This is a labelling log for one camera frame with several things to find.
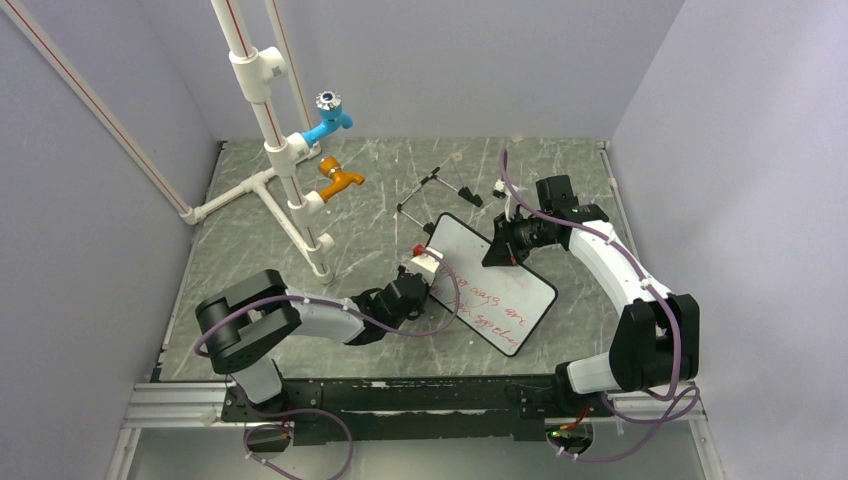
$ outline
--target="black border of whiteboard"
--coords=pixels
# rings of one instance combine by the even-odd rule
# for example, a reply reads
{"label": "black border of whiteboard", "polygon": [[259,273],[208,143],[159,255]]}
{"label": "black border of whiteboard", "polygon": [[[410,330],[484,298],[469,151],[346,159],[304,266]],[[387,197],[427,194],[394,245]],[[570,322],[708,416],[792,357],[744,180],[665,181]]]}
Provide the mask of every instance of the black border of whiteboard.
{"label": "black border of whiteboard", "polygon": [[[491,244],[492,244],[492,242],[491,242],[491,241],[489,241],[489,239],[488,239],[488,238],[486,238],[486,237],[484,237],[483,235],[481,235],[481,234],[480,234],[480,232],[478,232],[477,230],[474,230],[473,228],[469,227],[467,223],[465,223],[465,222],[463,222],[462,220],[460,220],[460,219],[456,218],[456,216],[455,216],[455,215],[453,215],[453,214],[452,214],[452,213],[450,213],[450,212],[443,212],[441,215],[439,215],[439,218],[436,220],[436,228],[435,228],[435,229],[433,229],[433,232],[434,232],[434,233],[436,232],[436,230],[438,230],[438,229],[439,229],[439,222],[441,222],[442,217],[445,217],[445,216],[448,216],[448,217],[452,218],[452,219],[453,219],[453,220],[455,220],[457,223],[459,223],[459,224],[460,224],[460,225],[462,225],[463,227],[467,228],[470,232],[474,233],[475,235],[477,235],[478,237],[480,237],[481,239],[483,239],[483,240],[484,240],[486,243],[488,243],[489,245],[491,245]],[[430,245],[430,240],[432,240],[432,238],[433,238],[433,236],[432,236],[432,235],[430,235],[430,238],[428,238],[428,239],[427,239],[427,245],[428,245],[428,246]],[[488,343],[489,345],[491,345],[491,346],[492,346],[492,348],[494,348],[495,350],[497,350],[497,351],[501,352],[502,354],[504,354],[504,356],[507,356],[507,357],[514,357],[514,356],[518,355],[518,353],[521,351],[521,349],[522,349],[522,348],[524,348],[524,345],[527,343],[527,340],[529,340],[529,339],[530,339],[530,337],[532,337],[532,336],[533,336],[533,333],[535,333],[535,332],[536,332],[536,327],[538,327],[538,326],[539,326],[539,324],[540,324],[540,323],[542,323],[542,320],[544,320],[545,316],[547,316],[547,315],[548,315],[548,312],[551,310],[551,307],[554,305],[554,303],[556,303],[557,298],[559,298],[559,290],[557,290],[557,288],[556,288],[556,287],[555,287],[555,286],[554,286],[551,282],[547,281],[547,280],[546,280],[543,276],[539,275],[538,273],[534,272],[534,271],[533,271],[533,270],[531,270],[530,268],[526,267],[524,264],[518,264],[518,266],[517,266],[516,268],[523,268],[524,270],[527,270],[528,272],[530,272],[530,274],[531,274],[531,275],[533,275],[534,277],[536,277],[536,278],[538,278],[539,280],[541,280],[541,281],[542,281],[542,283],[544,283],[544,284],[546,284],[547,286],[551,287],[551,289],[554,291],[554,298],[551,300],[551,303],[549,303],[549,304],[548,304],[548,308],[546,308],[546,309],[545,309],[545,311],[544,311],[544,312],[542,312],[542,315],[539,317],[539,321],[537,321],[537,322],[533,325],[533,328],[531,328],[531,329],[530,329],[530,333],[528,333],[528,334],[527,334],[527,336],[526,336],[526,337],[524,337],[524,341],[523,341],[523,342],[521,342],[521,344],[518,346],[518,348],[516,348],[516,349],[515,349],[515,352],[513,352],[511,355],[510,355],[509,353],[504,352],[503,350],[501,350],[500,348],[498,348],[498,347],[497,347],[494,343],[492,343],[492,342],[491,342],[488,338],[486,338],[486,336],[485,336],[485,335],[483,335],[482,333],[478,332],[478,331],[477,331],[474,327],[472,327],[471,325],[469,325],[469,324],[468,324],[468,322],[467,322],[467,321],[465,321],[465,319],[464,319],[464,318],[462,318],[462,316],[461,316],[461,315],[457,315],[457,318],[459,318],[460,320],[462,320],[462,322],[463,322],[463,323],[465,323],[466,325],[468,325],[468,328],[470,328],[470,329],[471,329],[474,333],[476,333],[477,335],[479,335],[479,336],[480,336],[480,338],[482,338],[483,340],[485,340],[485,341],[486,341],[486,343]],[[430,298],[432,298],[432,299],[433,299],[436,303],[438,303],[439,305],[441,305],[442,307],[444,307],[447,311],[449,311],[449,312],[453,312],[453,310],[452,310],[451,308],[449,308],[449,307],[448,307],[447,305],[445,305],[444,303],[440,302],[440,301],[439,301],[436,297],[434,297],[433,295],[430,295]]]}

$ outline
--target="faucet handle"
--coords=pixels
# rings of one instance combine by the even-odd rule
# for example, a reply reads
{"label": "faucet handle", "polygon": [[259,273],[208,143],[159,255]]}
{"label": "faucet handle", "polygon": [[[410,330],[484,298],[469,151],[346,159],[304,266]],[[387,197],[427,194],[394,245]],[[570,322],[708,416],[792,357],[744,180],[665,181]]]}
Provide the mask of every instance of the faucet handle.
{"label": "faucet handle", "polygon": [[362,185],[365,182],[365,177],[358,173],[345,172],[336,157],[327,157],[321,160],[318,165],[318,171],[322,175],[333,181],[329,187],[319,190],[318,195],[327,203],[333,196],[349,187],[351,183]]}

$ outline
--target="wall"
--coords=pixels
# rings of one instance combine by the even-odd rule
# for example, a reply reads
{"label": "wall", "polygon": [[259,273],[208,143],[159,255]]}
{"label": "wall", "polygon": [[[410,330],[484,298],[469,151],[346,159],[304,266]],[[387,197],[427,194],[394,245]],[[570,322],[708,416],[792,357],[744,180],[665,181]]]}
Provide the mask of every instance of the wall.
{"label": "wall", "polygon": [[613,136],[729,478],[844,478],[848,5],[690,0]]}
{"label": "wall", "polygon": [[[208,0],[140,0],[218,138],[260,135]],[[263,2],[240,2],[274,44]],[[682,0],[279,0],[308,99],[344,98],[355,136],[608,138]],[[284,131],[300,128],[285,81]]]}
{"label": "wall", "polygon": [[[28,1],[189,203],[215,142],[131,0]],[[193,229],[0,13],[0,478],[103,478]]]}

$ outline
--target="white board with red writing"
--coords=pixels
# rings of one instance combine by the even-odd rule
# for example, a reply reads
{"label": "white board with red writing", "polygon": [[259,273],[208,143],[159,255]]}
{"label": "white board with red writing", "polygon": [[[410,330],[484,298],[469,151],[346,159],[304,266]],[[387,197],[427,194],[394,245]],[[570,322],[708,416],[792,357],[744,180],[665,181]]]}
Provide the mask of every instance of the white board with red writing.
{"label": "white board with red writing", "polygon": [[[459,318],[503,352],[518,353],[557,298],[557,290],[524,267],[486,267],[490,242],[449,213],[443,213],[427,243],[444,255],[459,283]],[[453,311],[456,295],[444,271],[430,295]]]}

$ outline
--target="faucet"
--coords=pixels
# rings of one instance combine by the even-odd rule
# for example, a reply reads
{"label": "faucet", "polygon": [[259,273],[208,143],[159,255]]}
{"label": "faucet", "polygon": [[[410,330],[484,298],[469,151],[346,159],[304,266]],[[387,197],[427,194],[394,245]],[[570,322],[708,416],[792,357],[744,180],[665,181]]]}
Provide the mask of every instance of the faucet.
{"label": "faucet", "polygon": [[335,194],[350,186],[351,183],[362,185],[365,182],[365,177],[362,175],[343,171],[336,157],[327,157],[321,160],[321,164],[318,165],[318,171],[333,181],[329,187],[318,191],[318,195],[321,195],[324,203],[327,203]]}
{"label": "faucet", "polygon": [[338,93],[329,90],[321,92],[315,97],[315,105],[323,120],[317,127],[301,134],[309,148],[339,127],[347,129],[353,126],[353,119],[342,111],[342,97]]}

